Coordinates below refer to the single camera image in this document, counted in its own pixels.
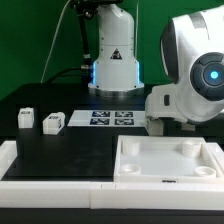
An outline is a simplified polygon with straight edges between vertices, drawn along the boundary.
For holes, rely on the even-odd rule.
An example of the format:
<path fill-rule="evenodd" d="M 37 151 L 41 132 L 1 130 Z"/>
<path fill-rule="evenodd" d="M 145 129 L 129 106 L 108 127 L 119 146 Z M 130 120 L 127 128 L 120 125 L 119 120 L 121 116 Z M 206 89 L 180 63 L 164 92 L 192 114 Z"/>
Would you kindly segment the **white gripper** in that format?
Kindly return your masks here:
<path fill-rule="evenodd" d="M 200 96 L 192 87 L 175 84 L 154 86 L 145 101 L 145 118 L 199 123 L 199 102 Z"/>

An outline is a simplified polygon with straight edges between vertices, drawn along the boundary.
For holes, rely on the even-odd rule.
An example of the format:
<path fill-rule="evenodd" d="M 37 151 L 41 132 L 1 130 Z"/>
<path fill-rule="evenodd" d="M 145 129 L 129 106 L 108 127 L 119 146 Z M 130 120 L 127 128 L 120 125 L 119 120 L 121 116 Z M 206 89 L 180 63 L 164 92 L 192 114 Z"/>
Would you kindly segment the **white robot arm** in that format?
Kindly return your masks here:
<path fill-rule="evenodd" d="M 103 4 L 98 19 L 100 53 L 89 90 L 104 96 L 141 90 L 132 16 Z M 202 123 L 224 110 L 224 5 L 171 19 L 160 52 L 171 82 L 152 89 L 145 103 L 147 119 Z"/>

